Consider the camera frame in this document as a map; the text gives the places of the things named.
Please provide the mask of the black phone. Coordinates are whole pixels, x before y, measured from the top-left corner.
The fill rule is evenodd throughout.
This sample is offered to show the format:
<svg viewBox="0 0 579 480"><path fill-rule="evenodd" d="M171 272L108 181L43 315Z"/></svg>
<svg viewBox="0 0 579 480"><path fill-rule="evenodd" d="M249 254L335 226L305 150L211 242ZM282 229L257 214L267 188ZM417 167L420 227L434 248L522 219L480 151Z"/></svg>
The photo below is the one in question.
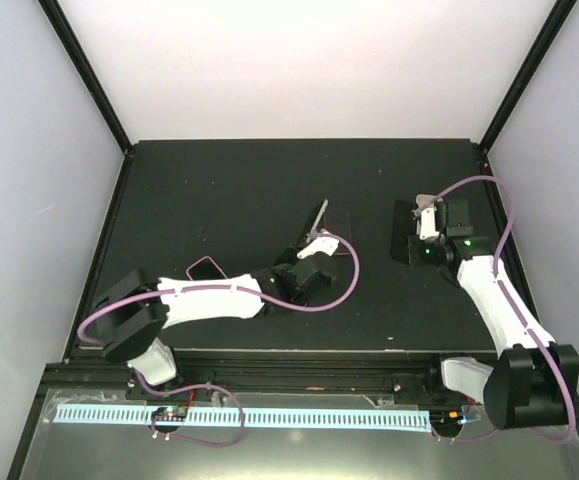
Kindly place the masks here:
<svg viewBox="0 0 579 480"><path fill-rule="evenodd" d="M309 228L307 237L310 240L315 239L320 233L320 226L323 223L323 217L326 213L328 207L328 200L324 199L319 206L315 209L315 214L313 216L313 222Z"/></svg>

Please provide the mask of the phone with red edge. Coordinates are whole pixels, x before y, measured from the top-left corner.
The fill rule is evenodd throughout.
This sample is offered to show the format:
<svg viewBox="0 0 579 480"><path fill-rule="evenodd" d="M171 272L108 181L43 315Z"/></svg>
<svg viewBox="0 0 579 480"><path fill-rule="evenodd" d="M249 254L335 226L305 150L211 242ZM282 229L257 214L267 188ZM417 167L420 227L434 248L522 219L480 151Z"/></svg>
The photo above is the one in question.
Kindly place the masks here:
<svg viewBox="0 0 579 480"><path fill-rule="evenodd" d="M324 214L323 227L329 233L343 238L348 243L351 242L351 221L347 209L329 207Z"/></svg>

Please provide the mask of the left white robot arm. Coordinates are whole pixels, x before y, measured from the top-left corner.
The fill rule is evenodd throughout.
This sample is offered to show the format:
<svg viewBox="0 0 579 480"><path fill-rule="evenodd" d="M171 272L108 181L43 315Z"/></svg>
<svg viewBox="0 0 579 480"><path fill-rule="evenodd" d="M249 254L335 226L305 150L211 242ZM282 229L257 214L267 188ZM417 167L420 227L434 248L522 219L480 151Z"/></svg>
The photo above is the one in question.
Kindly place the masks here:
<svg viewBox="0 0 579 480"><path fill-rule="evenodd" d="M251 319L275 307L304 310L336 280L333 255L338 247L338 239L317 236L285 250L271 267L231 278L161 277L149 283L139 275L136 288L118 289L103 299L93 339L105 360L134 369L160 398L174 398L182 391L184 376L172 349L160 339L162 330L201 320Z"/></svg>

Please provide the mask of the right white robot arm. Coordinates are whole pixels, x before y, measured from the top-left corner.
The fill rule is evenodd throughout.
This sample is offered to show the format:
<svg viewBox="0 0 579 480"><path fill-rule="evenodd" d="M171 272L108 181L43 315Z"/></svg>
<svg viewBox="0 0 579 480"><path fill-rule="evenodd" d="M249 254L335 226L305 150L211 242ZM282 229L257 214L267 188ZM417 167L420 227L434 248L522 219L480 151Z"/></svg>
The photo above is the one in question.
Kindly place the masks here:
<svg viewBox="0 0 579 480"><path fill-rule="evenodd" d="M423 379L430 400L445 403L459 392L481 404L499 430L575 428L579 355L558 344L523 303L490 239L475 235L466 201L419 195L400 203L392 256L409 266L446 268L475 305L497 354L493 365L443 360Z"/></svg>

